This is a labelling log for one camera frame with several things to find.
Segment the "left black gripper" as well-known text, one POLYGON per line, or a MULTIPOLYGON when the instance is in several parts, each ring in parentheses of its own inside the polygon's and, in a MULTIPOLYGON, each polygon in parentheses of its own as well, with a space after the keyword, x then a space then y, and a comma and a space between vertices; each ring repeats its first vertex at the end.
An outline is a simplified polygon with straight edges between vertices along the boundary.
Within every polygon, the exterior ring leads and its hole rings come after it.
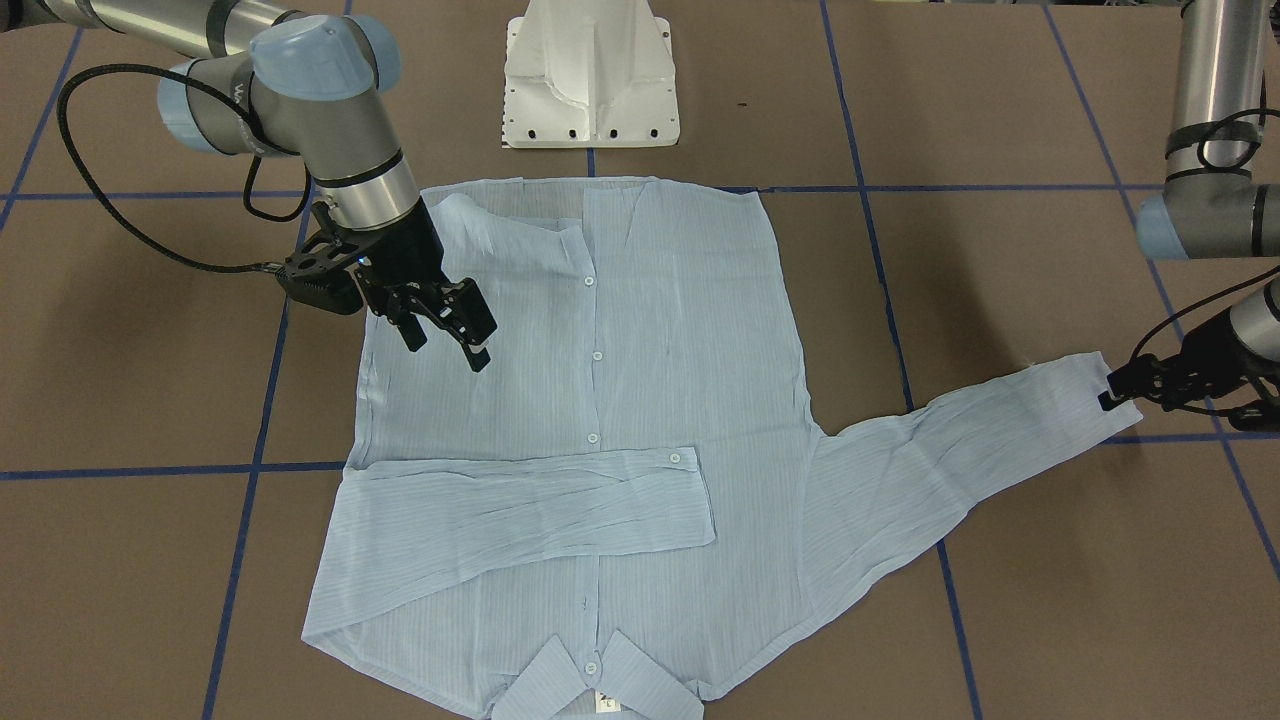
POLYGON ((1172 413, 1192 398, 1221 398, 1251 383, 1254 364, 1222 310, 1185 334, 1180 357, 1137 356, 1107 375, 1103 411, 1143 400, 1172 413))

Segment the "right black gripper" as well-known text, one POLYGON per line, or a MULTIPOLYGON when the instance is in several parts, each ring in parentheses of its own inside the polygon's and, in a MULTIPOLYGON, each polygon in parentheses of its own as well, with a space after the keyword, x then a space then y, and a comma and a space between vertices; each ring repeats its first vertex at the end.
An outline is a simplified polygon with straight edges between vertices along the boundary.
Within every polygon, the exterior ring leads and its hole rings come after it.
POLYGON ((497 320, 474 278, 447 283, 442 242, 422 199, 396 222, 355 231, 352 242, 361 249, 356 275, 365 302, 397 329, 410 352, 428 342, 417 313, 460 345, 472 373, 488 366, 497 320))

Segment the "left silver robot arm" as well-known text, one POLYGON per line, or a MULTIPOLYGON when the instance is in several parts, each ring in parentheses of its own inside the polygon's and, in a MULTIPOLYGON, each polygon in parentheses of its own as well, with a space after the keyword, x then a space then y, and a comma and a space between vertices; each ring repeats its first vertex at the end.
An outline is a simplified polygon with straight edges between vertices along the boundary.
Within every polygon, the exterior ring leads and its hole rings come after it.
MULTIPOLYGON (((1276 258, 1279 191, 1254 181, 1252 163, 1277 109, 1265 92, 1267 1, 1184 1, 1166 177, 1135 223, 1152 260, 1276 258)), ((1167 413, 1206 414, 1210 400, 1242 388, 1254 397, 1220 416, 1240 432, 1277 429, 1277 272, 1230 287, 1238 300, 1157 357, 1140 340, 1098 397, 1111 411, 1144 400, 1167 413)))

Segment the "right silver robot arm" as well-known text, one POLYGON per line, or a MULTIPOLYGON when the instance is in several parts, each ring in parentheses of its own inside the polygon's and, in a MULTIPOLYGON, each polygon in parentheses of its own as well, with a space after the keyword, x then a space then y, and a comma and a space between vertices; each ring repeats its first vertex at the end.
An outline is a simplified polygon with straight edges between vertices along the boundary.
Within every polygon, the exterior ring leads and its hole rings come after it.
POLYGON ((442 240, 381 100, 402 72, 394 35, 367 15, 312 14, 270 1, 5 1, 3 31, 45 24, 108 29, 169 47, 170 69, 137 63, 93 67, 58 94, 58 131, 86 187, 151 250, 198 272, 266 274, 294 304, 388 320, 410 351, 426 343, 422 320, 445 332, 472 372, 490 360, 497 322, 470 278, 445 275, 442 240), (187 258, 128 222, 92 177, 73 140, 74 91, 106 76, 157 79, 157 111, 182 145, 250 158, 241 200, 266 222, 310 213, 317 231, 278 263, 219 265, 187 258), (293 214, 253 205, 262 160, 296 158, 305 169, 293 214))

